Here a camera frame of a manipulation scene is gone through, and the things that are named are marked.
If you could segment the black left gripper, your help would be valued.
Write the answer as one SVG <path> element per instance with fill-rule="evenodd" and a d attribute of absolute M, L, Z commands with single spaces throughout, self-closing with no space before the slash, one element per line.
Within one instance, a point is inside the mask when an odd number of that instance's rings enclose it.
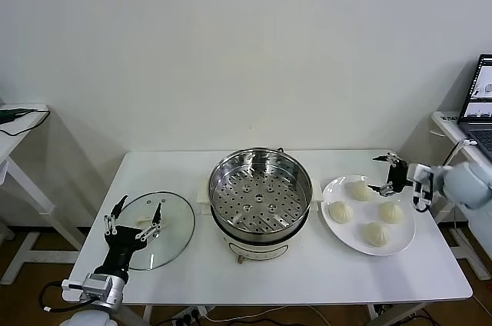
<path fill-rule="evenodd" d="M 116 277 L 127 277 L 132 255 L 145 248 L 145 242 L 150 242 L 161 230 L 161 203 L 158 204 L 151 224 L 143 230 L 127 226 L 116 226 L 125 201 L 124 195 L 113 207 L 109 215 L 103 217 L 105 225 L 105 240 L 108 244 L 108 253 L 101 265 L 102 274 Z"/>

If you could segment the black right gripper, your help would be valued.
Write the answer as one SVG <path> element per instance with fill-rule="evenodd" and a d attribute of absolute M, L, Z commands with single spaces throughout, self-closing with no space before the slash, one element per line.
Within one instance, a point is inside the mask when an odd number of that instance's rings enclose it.
<path fill-rule="evenodd" d="M 381 161 L 390 164 L 387 184 L 382 186 L 368 185 L 370 189 L 380 196 L 392 196 L 395 193 L 401 193 L 407 187 L 407 162 L 402 161 L 396 154 L 387 153 L 373 158 L 374 161 Z"/>

